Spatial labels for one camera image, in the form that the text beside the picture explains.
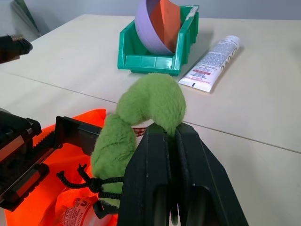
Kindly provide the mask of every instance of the plush caterpillar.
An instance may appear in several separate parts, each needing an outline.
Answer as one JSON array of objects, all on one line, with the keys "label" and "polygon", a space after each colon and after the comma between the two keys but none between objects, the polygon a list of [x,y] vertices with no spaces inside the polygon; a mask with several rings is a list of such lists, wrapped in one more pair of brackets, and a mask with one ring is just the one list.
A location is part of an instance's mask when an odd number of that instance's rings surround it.
[{"label": "plush caterpillar", "polygon": [[[168,135],[174,136],[186,110],[183,93],[168,74],[143,76],[120,98],[116,112],[106,118],[91,157],[92,173],[106,180],[123,177],[136,149],[132,126],[152,119]],[[121,194],[122,182],[102,185],[102,192]],[[120,200],[101,198],[101,202],[119,208]]]}]

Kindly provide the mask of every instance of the black drawstring cord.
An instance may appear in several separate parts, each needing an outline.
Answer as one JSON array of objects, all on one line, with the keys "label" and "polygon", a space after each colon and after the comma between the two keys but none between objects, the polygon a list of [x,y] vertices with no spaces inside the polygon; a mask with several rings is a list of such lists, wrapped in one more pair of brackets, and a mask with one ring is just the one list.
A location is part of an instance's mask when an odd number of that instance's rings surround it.
[{"label": "black drawstring cord", "polygon": [[84,166],[81,166],[81,164],[79,164],[79,168],[77,169],[79,175],[85,181],[85,183],[82,183],[82,184],[75,184],[75,183],[72,183],[69,180],[67,180],[67,178],[64,175],[64,171],[57,173],[56,176],[68,188],[80,189],[80,188],[88,187],[91,192],[99,193],[98,197],[100,197],[100,198],[109,198],[109,199],[120,199],[121,198],[121,194],[102,192],[102,185],[123,182],[123,177],[109,178],[106,180],[101,180],[100,178],[90,178],[89,175],[85,172],[86,167],[87,167],[87,164],[85,164]]}]

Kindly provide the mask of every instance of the white table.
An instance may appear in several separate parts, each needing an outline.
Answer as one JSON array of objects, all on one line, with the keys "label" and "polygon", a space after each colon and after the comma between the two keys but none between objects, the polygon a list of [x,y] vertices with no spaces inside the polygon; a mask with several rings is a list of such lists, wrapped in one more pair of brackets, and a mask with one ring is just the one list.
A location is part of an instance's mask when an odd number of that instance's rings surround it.
[{"label": "white table", "polygon": [[[115,103],[0,72],[0,106],[38,120],[94,109],[115,110]],[[194,125],[225,167],[250,226],[299,226],[301,154]]]},{"label": "white table", "polygon": [[[28,56],[0,69],[116,103],[140,77],[117,69],[119,32],[132,20],[81,16],[34,41]],[[211,94],[182,87],[188,104],[184,120],[301,152],[300,28],[301,21],[200,19],[183,73],[226,35],[240,37],[243,47]]]}]

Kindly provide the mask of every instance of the white tube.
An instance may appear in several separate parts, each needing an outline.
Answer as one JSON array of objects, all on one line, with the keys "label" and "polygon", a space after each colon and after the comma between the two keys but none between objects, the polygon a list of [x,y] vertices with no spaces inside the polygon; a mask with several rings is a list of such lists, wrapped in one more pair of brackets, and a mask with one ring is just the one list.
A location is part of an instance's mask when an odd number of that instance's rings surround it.
[{"label": "white tube", "polygon": [[239,48],[240,39],[229,35],[219,41],[180,81],[180,84],[210,92],[226,64]]}]

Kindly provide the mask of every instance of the green plastic bin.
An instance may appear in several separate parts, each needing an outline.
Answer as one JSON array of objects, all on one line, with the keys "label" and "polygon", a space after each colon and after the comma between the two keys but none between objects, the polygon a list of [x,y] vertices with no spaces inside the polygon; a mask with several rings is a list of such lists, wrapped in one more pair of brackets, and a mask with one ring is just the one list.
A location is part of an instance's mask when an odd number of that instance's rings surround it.
[{"label": "green plastic bin", "polygon": [[198,12],[186,20],[192,9],[199,6],[181,6],[182,26],[178,34],[176,51],[173,56],[152,55],[140,42],[135,22],[132,21],[120,33],[118,68],[128,69],[133,73],[168,73],[177,76],[181,67],[188,61],[190,46],[196,42],[198,35]]}]

